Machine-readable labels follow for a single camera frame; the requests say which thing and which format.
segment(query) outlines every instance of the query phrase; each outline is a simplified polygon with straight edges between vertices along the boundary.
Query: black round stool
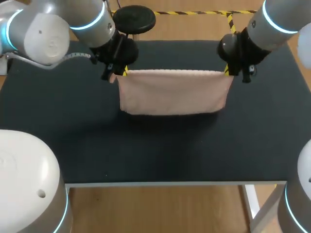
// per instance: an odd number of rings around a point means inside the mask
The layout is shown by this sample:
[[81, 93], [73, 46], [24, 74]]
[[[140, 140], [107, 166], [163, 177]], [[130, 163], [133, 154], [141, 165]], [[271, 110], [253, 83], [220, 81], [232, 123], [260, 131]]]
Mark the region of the black round stool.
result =
[[118, 9], [113, 21], [118, 31], [136, 35], [151, 30], [156, 24], [156, 16], [148, 7], [131, 5]]

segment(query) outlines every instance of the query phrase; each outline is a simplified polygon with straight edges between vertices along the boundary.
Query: blue led ring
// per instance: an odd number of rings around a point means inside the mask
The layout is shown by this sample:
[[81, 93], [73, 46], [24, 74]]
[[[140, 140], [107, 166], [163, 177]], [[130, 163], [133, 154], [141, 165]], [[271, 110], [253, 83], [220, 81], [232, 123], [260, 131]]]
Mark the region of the blue led ring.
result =
[[17, 16], [22, 10], [23, 10], [23, 9], [16, 11], [16, 12], [9, 18], [8, 22], [6, 23], [6, 29], [5, 29], [6, 40], [9, 42], [10, 46], [11, 46], [12, 48], [14, 48], [15, 50], [17, 50], [17, 48], [14, 47], [14, 45], [12, 44], [12, 42], [11, 42], [11, 40], [10, 40], [10, 37], [9, 37], [9, 29], [10, 29], [10, 25], [11, 25], [13, 19], [15, 18], [15, 16]]
[[290, 215], [292, 216], [294, 222], [297, 224], [297, 226], [302, 230], [303, 233], [308, 233], [301, 225], [300, 223], [298, 222], [298, 220], [296, 219], [296, 217], [294, 216], [294, 214], [292, 213], [292, 210], [290, 208], [290, 205], [288, 203], [288, 200], [287, 200], [287, 185], [285, 186], [285, 201], [286, 201], [286, 205], [287, 205], [287, 209], [288, 211], [290, 212]]
[[278, 31], [282, 32], [282, 33], [287, 33], [287, 34], [295, 34], [297, 33], [298, 31], [288, 31], [288, 30], [285, 30], [281, 27], [279, 27], [278, 25], [276, 25], [271, 19], [270, 17], [268, 16], [268, 13], [266, 11], [266, 0], [263, 2], [263, 5], [262, 5], [262, 12], [263, 12], [263, 15], [264, 17], [266, 18], [266, 20], [268, 21], [268, 23], [274, 27], [275, 29], [277, 29]]
[[64, 221], [65, 216], [66, 216], [66, 213], [67, 213], [67, 209], [68, 209], [68, 192], [67, 192], [67, 189], [65, 189], [65, 190], [66, 190], [66, 207], [65, 207], [64, 215], [63, 215], [62, 219], [60, 220], [60, 222], [59, 222], [57, 228], [55, 229], [55, 231], [53, 231], [53, 233], [57, 233], [58, 229], [62, 226], [63, 221]]
[[70, 28], [71, 28], [72, 30], [83, 30], [83, 29], [92, 27], [95, 23], [97, 23], [97, 22], [103, 17], [104, 12], [105, 12], [105, 3], [103, 2], [102, 11], [99, 13], [99, 15], [97, 16], [97, 18], [96, 18], [93, 22], [91, 22], [91, 23], [89, 23], [89, 24], [87, 24], [87, 25], [85, 25], [85, 26], [82, 26], [82, 27], [70, 27]]

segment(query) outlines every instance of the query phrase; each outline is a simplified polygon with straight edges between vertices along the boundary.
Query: black mat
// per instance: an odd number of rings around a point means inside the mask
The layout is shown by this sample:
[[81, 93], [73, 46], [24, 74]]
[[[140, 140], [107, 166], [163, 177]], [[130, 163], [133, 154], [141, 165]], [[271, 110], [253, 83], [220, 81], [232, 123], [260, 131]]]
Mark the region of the black mat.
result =
[[[139, 42], [131, 69], [223, 71], [217, 42]], [[78, 43], [71, 51], [86, 51]], [[0, 93], [0, 128], [31, 133], [67, 183], [286, 180], [311, 138], [311, 95], [287, 47], [236, 77], [226, 108], [197, 116], [130, 116], [103, 67], [78, 58], [53, 71], [14, 62]]]

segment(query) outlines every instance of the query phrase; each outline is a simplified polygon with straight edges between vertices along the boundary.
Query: wooden floor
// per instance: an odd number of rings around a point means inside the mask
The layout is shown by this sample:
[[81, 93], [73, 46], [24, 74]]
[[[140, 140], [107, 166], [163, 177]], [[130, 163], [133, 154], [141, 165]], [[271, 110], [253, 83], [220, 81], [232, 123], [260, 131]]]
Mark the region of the wooden floor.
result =
[[[110, 0], [112, 8], [117, 5]], [[154, 11], [257, 10], [263, 0], [120, 0]], [[238, 30], [251, 15], [234, 15]], [[141, 40], [220, 40], [230, 33], [221, 15], [157, 16], [154, 29]], [[297, 37], [289, 42], [296, 57]], [[311, 87], [311, 73], [299, 67]], [[0, 77], [0, 87], [4, 77]], [[274, 189], [257, 185], [260, 204]], [[237, 186], [127, 187], [72, 189], [73, 233], [246, 233], [249, 232]], [[274, 220], [266, 233], [280, 232]]]

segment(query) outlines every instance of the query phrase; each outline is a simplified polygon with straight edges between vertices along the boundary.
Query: cable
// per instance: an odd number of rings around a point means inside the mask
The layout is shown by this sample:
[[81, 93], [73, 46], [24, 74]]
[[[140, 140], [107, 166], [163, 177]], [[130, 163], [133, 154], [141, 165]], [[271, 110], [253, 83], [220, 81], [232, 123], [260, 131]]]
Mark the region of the cable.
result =
[[6, 53], [5, 57], [6, 57], [6, 59], [18, 59], [20, 61], [26, 62], [28, 64], [31, 64], [31, 65], [33, 65], [35, 67], [38, 67], [38, 68], [41, 68], [41, 69], [51, 70], [51, 69], [54, 69], [55, 67], [57, 67], [59, 64], [63, 63], [64, 61], [67, 61], [67, 60], [69, 60], [71, 58], [85, 57], [85, 58], [90, 59], [91, 55], [87, 54], [87, 53], [82, 53], [82, 52], [74, 52], [74, 53], [71, 53], [71, 54], [68, 54], [68, 55], [64, 56], [61, 60], [59, 60], [58, 62], [56, 62], [56, 63], [54, 63], [54, 64], [52, 64], [50, 66], [42, 65], [40, 63], [34, 62], [32, 60], [29, 60], [27, 58], [21, 57], [21, 56], [19, 56], [17, 54], [14, 54], [14, 53]]

